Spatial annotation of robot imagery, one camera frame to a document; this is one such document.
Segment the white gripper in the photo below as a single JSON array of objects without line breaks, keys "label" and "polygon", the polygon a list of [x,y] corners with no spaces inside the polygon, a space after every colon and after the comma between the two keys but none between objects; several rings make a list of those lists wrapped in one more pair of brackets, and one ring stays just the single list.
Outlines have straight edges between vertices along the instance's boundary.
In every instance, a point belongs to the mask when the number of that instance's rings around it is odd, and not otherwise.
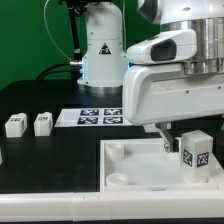
[{"label": "white gripper", "polygon": [[165,22],[160,33],[128,49],[125,118],[157,123],[167,153],[179,152],[171,121],[224,114],[224,18]]}]

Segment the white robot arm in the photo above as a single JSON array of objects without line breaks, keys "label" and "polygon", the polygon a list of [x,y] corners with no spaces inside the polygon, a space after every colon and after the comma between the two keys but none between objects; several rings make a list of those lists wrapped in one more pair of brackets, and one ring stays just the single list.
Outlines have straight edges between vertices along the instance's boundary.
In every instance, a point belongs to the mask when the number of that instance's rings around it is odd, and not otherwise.
[{"label": "white robot arm", "polygon": [[123,49],[121,12],[87,4],[87,53],[78,84],[98,94],[123,92],[134,125],[224,114],[224,0],[137,0],[160,32]]}]

